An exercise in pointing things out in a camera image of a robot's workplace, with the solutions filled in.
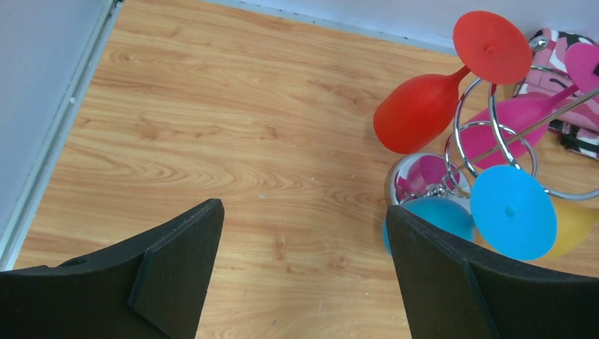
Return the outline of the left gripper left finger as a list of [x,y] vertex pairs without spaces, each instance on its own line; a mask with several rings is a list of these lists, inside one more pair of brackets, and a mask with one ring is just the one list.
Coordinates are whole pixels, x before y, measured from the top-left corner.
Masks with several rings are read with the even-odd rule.
[[2,338],[194,338],[225,210],[211,198],[58,266],[1,273]]

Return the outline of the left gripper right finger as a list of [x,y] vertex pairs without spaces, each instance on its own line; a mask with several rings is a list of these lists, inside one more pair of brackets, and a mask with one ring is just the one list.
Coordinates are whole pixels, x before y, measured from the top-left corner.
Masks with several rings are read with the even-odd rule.
[[413,338],[597,338],[598,279],[534,266],[386,213]]

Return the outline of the magenta wine glass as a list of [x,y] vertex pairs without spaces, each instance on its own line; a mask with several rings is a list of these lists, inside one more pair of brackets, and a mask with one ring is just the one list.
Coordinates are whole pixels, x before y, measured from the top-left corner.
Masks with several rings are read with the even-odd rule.
[[[598,46],[576,43],[565,52],[564,65],[571,81],[554,93],[526,93],[498,102],[496,122],[505,141],[530,129],[520,140],[507,143],[514,158],[526,151],[525,143],[535,146],[546,133],[549,116],[575,101],[575,94],[588,94],[598,89]],[[502,150],[486,155],[497,147],[490,109],[484,109],[468,121],[470,126],[460,132],[461,145],[466,157],[477,167],[487,169],[507,163]]]

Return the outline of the chrome wine glass rack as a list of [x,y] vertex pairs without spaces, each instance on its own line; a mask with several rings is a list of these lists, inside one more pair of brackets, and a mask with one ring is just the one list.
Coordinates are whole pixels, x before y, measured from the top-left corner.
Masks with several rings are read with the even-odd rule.
[[584,119],[594,124],[592,131],[598,131],[598,46],[578,42],[560,50],[558,41],[543,35],[532,42],[538,55],[549,62],[534,65],[531,77],[554,84],[564,78],[562,89],[547,96],[526,81],[519,95],[495,103],[493,112],[485,109],[467,123],[457,124],[458,135],[451,135],[446,146],[458,147],[465,160],[460,168],[450,161],[448,153],[406,156],[389,173],[388,204],[432,196],[465,203],[471,190],[466,170],[514,164],[526,152],[536,163],[533,147],[549,129],[560,132],[563,141],[573,139],[575,149],[598,155],[598,144],[586,147],[579,133]]

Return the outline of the red wine glass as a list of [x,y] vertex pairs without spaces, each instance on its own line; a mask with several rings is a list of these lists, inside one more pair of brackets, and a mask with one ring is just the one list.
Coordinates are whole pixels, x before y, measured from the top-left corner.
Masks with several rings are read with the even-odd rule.
[[459,85],[469,73],[505,85],[524,78],[532,64],[525,35],[496,13],[463,14],[453,27],[452,38],[463,62],[459,70],[404,81],[375,109],[374,132],[385,148],[400,154],[414,153],[440,135],[453,120]]

